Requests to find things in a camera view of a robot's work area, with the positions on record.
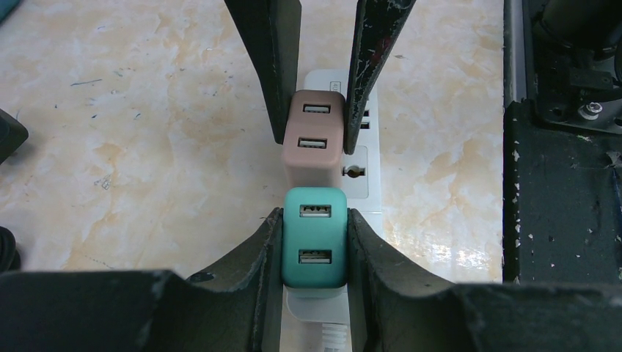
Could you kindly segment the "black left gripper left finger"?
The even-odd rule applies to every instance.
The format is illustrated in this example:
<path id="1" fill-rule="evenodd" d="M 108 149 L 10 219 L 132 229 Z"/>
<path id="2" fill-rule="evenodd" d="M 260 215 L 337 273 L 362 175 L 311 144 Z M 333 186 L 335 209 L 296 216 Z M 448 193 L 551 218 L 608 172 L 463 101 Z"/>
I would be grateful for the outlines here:
<path id="1" fill-rule="evenodd" d="M 169 270 L 9 272 L 3 351 L 277 351 L 282 210 L 184 279 Z"/>

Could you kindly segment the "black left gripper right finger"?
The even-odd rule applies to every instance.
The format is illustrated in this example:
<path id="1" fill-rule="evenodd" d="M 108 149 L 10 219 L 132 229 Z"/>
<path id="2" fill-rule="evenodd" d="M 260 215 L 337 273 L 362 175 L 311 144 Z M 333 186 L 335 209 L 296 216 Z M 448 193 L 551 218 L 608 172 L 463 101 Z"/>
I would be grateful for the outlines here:
<path id="1" fill-rule="evenodd" d="M 456 284 L 419 266 L 348 211 L 354 351 L 619 351 L 621 289 Z"/>

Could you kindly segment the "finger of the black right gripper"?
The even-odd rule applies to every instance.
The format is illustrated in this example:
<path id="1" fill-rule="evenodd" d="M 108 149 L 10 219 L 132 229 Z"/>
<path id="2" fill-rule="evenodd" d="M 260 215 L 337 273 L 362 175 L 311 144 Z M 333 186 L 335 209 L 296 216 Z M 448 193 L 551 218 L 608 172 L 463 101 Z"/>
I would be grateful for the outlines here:
<path id="1" fill-rule="evenodd" d="M 358 1 L 344 107 L 343 151 L 352 155 L 367 103 L 415 0 Z"/>
<path id="2" fill-rule="evenodd" d="M 274 141 L 283 143 L 296 92 L 299 0 L 225 0 L 260 81 Z"/>

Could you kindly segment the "white power strip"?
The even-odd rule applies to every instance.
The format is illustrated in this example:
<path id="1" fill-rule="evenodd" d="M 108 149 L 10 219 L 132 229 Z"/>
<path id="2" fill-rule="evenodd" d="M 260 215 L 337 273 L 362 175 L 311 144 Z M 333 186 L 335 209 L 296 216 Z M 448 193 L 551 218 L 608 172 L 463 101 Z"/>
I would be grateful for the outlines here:
<path id="1" fill-rule="evenodd" d="M 312 70 L 306 75 L 303 88 L 338 91 L 346 95 L 348 70 Z M 356 208 L 383 238 L 378 95 L 375 88 L 365 104 L 355 152 L 343 155 L 341 189 L 348 199 L 348 207 Z M 288 290 L 286 305 L 293 317 L 305 323 L 349 324 L 346 287 L 340 295 L 331 298 L 302 298 Z"/>

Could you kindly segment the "teal usb charger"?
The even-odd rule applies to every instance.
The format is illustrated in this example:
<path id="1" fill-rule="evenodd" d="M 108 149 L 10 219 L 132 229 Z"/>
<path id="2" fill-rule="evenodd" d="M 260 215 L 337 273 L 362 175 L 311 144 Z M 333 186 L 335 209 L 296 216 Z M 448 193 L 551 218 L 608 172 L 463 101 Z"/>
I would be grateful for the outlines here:
<path id="1" fill-rule="evenodd" d="M 347 280 L 346 195 L 339 188 L 296 187 L 285 195 L 282 281 L 293 289 L 337 289 Z"/>

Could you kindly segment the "pink usb charger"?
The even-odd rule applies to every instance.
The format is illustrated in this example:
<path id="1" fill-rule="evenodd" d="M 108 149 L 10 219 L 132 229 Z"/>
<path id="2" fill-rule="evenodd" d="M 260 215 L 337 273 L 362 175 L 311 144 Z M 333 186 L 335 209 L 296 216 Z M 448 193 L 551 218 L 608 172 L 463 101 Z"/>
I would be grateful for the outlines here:
<path id="1" fill-rule="evenodd" d="M 344 104 L 339 92 L 303 89 L 293 95 L 282 144 L 291 188 L 341 187 Z"/>

